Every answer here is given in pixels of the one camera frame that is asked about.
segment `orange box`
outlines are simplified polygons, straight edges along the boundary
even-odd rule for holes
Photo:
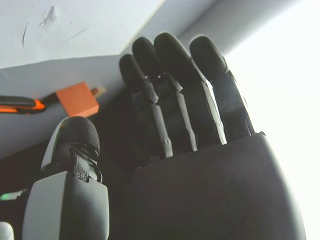
[[[85,82],[55,92],[69,117],[89,117],[99,111],[99,103]]]

